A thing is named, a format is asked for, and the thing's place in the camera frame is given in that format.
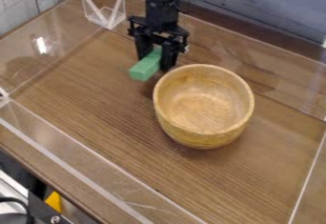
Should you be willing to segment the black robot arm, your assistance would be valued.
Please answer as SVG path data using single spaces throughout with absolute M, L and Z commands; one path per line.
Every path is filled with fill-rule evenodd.
M 146 0 L 146 15 L 128 18 L 138 57 L 145 58 L 154 51 L 154 46 L 162 48 L 162 71 L 177 65 L 178 54 L 186 53 L 189 47 L 190 32 L 178 24 L 180 13 L 180 0 Z

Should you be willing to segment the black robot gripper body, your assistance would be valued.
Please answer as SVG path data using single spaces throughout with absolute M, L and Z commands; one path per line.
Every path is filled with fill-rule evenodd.
M 166 40 L 188 44 L 189 31 L 178 25 L 180 0 L 146 0 L 146 15 L 129 17 L 129 35 L 157 35 L 161 45 Z

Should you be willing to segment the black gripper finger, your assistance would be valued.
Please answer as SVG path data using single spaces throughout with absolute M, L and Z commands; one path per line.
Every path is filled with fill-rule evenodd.
M 137 35 L 136 47 L 140 59 L 144 59 L 154 50 L 156 46 L 161 45 L 161 41 L 157 35 Z
M 181 52 L 186 52 L 188 44 L 177 40 L 166 40 L 162 43 L 161 70 L 168 71 L 177 65 L 177 58 Z

